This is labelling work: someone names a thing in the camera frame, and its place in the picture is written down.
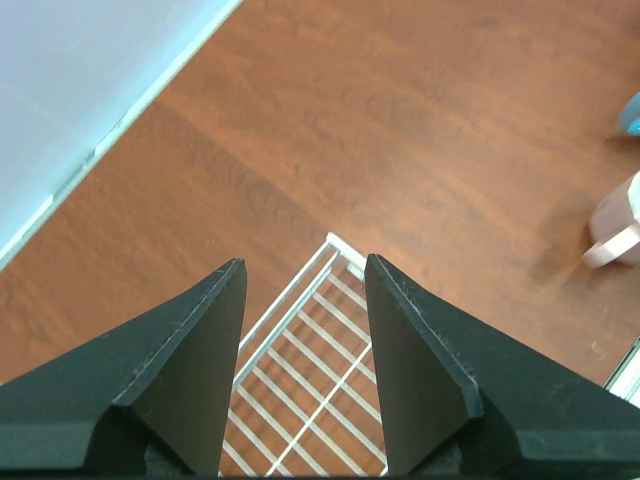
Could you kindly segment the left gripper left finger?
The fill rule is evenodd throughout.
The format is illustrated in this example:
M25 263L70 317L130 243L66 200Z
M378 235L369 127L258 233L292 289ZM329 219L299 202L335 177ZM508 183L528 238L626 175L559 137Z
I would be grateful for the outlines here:
M216 475L246 290L245 263L232 259L4 384L2 476Z

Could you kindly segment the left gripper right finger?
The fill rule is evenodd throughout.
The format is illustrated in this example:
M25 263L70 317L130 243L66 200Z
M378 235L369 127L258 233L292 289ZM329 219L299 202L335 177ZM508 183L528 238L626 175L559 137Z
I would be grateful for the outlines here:
M365 289L388 471L635 478L639 411L378 254Z

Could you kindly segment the pink faceted mug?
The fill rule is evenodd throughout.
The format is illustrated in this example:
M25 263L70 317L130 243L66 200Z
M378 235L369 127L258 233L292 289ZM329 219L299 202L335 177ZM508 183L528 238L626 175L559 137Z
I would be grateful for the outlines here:
M593 245L582 260L590 268L612 262L639 264L639 173L607 195L588 224Z

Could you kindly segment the blue bear mug yellow inside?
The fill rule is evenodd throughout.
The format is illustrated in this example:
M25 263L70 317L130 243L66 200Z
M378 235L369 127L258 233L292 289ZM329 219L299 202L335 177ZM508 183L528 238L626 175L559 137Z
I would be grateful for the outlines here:
M640 136L640 93L636 93L623 107L618 123L625 135Z

